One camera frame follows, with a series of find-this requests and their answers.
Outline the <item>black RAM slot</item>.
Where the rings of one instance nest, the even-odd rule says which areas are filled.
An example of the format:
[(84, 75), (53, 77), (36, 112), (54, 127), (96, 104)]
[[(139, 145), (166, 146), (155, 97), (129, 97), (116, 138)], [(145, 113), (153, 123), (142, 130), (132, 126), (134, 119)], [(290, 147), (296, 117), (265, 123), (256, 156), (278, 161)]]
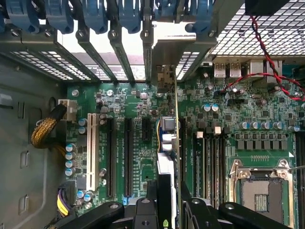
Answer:
[(218, 185), (218, 177), (219, 177), (219, 168), (218, 168), (218, 139), (213, 139), (213, 175), (214, 175), (214, 183), (213, 183), (213, 191), (214, 191), (214, 207), (217, 208), (219, 204), (219, 185)]
[(213, 141), (205, 139), (205, 198), (213, 203)]
[(220, 138), (219, 142), (219, 167), (220, 167), (220, 204), (224, 203), (225, 199), (225, 139)]

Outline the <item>long black expansion slot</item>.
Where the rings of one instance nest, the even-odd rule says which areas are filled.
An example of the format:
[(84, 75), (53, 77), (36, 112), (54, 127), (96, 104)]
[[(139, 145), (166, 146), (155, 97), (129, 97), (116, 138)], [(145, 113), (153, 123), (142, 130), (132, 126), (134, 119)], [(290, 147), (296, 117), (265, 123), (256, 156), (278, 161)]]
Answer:
[(124, 119), (124, 195), (133, 195), (133, 121)]
[(179, 129), (179, 147), (180, 147), (180, 171), (181, 179), (186, 179), (186, 121), (184, 118), (179, 118), (180, 129)]
[(115, 196), (115, 164), (116, 164), (116, 137), (115, 137), (115, 121), (113, 118), (107, 119), (107, 153), (108, 153), (108, 197)]

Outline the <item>CPU socket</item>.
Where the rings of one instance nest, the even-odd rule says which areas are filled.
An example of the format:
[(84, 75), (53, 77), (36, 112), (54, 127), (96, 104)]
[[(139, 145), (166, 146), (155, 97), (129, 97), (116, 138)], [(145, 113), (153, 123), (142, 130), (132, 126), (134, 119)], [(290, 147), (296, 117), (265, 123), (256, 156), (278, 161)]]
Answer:
[(228, 173), (227, 200), (298, 229), (293, 174), (284, 158), (275, 166), (245, 165), (234, 159)]

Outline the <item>white PCI expansion slot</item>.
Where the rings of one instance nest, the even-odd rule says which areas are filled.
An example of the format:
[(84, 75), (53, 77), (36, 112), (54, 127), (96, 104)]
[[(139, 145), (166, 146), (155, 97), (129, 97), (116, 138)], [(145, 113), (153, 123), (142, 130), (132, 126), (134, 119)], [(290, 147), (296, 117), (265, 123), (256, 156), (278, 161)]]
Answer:
[(99, 171), (99, 116), (87, 114), (87, 177), (86, 190), (95, 191), (98, 188)]

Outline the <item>short black expansion slot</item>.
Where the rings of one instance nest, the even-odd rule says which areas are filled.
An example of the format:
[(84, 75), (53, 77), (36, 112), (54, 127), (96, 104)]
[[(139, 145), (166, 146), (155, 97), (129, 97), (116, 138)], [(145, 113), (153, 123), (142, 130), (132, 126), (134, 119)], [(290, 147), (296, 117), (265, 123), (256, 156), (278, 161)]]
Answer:
[(142, 140), (150, 141), (152, 138), (152, 126), (150, 118), (142, 118)]

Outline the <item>green Dell motherboard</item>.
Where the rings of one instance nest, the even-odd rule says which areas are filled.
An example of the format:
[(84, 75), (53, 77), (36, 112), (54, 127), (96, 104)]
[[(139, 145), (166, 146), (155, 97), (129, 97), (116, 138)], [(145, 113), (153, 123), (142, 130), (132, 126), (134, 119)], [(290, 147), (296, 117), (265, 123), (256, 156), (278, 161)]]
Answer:
[[(178, 120), (186, 121), (186, 179), (191, 197), (205, 198), (205, 139), (225, 139), (225, 199), (228, 173), (234, 159), (245, 165), (275, 166), (288, 161), (293, 174), (298, 229), (305, 229), (305, 83), (290, 75), (281, 85), (217, 79), (208, 74), (177, 84)], [(157, 123), (167, 111), (166, 96), (154, 86), (111, 83), (73, 85), (68, 96), (76, 100), (76, 122), (67, 125), (66, 174), (74, 186), (71, 203), (81, 216), (99, 205), (118, 201), (124, 206), (147, 194), (157, 181)], [(98, 188), (86, 190), (87, 114), (99, 116)], [(107, 119), (115, 121), (115, 196), (108, 197)], [(133, 121), (133, 195), (124, 195), (124, 119)], [(152, 138), (142, 140), (142, 118), (150, 118)]]

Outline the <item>white power connector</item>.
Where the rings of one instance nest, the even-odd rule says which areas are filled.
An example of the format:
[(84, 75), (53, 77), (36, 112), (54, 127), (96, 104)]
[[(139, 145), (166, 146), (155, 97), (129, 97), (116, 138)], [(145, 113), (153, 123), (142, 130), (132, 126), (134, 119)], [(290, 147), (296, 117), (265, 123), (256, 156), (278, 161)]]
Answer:
[(78, 111), (77, 101), (69, 99), (59, 99), (58, 104), (63, 104), (67, 108), (67, 111), (61, 120), (75, 123)]

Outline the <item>silver USB port block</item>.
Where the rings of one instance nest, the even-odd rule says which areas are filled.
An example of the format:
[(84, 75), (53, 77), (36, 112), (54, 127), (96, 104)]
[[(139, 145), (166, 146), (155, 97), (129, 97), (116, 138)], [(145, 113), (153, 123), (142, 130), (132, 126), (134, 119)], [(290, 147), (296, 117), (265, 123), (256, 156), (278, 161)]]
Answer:
[(239, 62), (214, 62), (214, 78), (240, 78), (242, 77), (241, 64)]

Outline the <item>open grey PC case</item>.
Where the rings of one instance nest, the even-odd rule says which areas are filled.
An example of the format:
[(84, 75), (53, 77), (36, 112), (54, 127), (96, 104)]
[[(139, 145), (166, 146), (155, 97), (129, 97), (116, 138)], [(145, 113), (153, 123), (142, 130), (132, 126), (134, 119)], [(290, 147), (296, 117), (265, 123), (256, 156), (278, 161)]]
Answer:
[[(114, 83), (78, 44), (76, 32), (86, 26), (82, 0), (69, 0), (70, 34), (50, 26), (45, 1), (32, 0), (40, 22), (40, 32), (32, 34), (12, 24), (6, 0), (0, 0), (0, 229), (55, 229), (61, 219), (76, 215), (75, 184), (66, 174), (69, 122), (61, 120), (67, 108), (58, 100), (70, 100), (68, 88), (81, 84), (144, 83), (157, 89), (153, 56), (151, 82), (145, 81), (143, 23), (152, 25), (155, 36), (157, 22), (182, 24), (185, 6), (185, 0), (177, 0), (172, 17), (155, 19), (154, 0), (140, 0), (141, 29), (129, 34), (119, 21), (119, 0), (105, 0), (108, 31), (96, 34), (88, 28), (91, 44), (118, 80)], [(108, 39), (117, 25), (134, 83)], [(283, 61), (282, 75), (305, 83), (305, 0), (213, 0), (210, 29), (196, 35), (188, 50), (192, 54), (177, 84), (214, 77), (214, 62), (239, 62), (242, 77), (236, 80), (262, 75), (249, 73), (249, 62), (260, 59), (270, 63), (277, 85), (282, 84), (274, 68), (277, 59)]]

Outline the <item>metal slot cover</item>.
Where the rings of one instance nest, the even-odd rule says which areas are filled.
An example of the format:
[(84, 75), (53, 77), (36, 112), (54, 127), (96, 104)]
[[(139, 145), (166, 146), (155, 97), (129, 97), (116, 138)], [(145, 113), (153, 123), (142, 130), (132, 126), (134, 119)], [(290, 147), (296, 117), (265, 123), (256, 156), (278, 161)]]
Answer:
[(135, 78), (122, 43), (122, 27), (120, 25), (117, 25), (116, 27), (111, 27), (110, 31), (108, 32), (108, 39), (119, 63), (121, 64), (121, 67), (127, 77), (127, 80), (130, 83), (134, 83)]
[(152, 56), (153, 56), (153, 27), (150, 24), (143, 23), (143, 28), (140, 34), (143, 46), (143, 61), (145, 70), (145, 81), (151, 82), (152, 78)]
[(109, 77), (109, 79), (117, 83), (118, 80), (108, 67), (104, 59), (99, 55), (94, 46), (90, 42), (90, 29), (87, 26), (83, 26), (76, 32), (76, 38), (78, 40), (78, 44), (86, 51), (86, 53), (94, 60), (94, 62), (103, 69), (105, 74)]

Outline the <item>silver network port block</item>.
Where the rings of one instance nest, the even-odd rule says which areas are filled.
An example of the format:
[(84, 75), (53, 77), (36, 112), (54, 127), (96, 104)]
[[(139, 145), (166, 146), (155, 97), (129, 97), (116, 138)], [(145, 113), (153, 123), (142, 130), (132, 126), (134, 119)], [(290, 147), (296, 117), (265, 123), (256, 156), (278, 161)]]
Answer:
[[(274, 62), (274, 68), (277, 71), (278, 75), (282, 75), (282, 67), (283, 67), (283, 61), (282, 60), (273, 60)], [(271, 68), (270, 63), (267, 60), (251, 60), (249, 62), (249, 73), (268, 73), (273, 75), (274, 71)], [(260, 83), (277, 83), (276, 79), (272, 76), (262, 76), (262, 75), (254, 75), (252, 78), (254, 80), (258, 80)]]

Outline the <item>blue slot latch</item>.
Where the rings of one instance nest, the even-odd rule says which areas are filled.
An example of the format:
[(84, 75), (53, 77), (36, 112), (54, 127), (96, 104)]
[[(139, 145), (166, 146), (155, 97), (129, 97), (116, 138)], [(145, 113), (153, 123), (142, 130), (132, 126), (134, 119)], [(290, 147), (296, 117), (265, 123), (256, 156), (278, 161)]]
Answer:
[(119, 21), (129, 34), (138, 33), (141, 29), (140, 0), (119, 0)]
[(104, 2), (105, 0), (82, 0), (85, 24), (96, 34), (108, 31), (108, 18)]
[(46, 0), (45, 10), (50, 26), (62, 34), (70, 34), (74, 31), (74, 20), (69, 0)]
[(15, 26), (25, 32), (40, 32), (40, 22), (32, 0), (6, 0), (9, 18)]
[(185, 0), (183, 22), (185, 30), (196, 35), (204, 34), (210, 29), (214, 0)]
[(177, 0), (154, 0), (155, 19), (172, 17), (175, 13)]

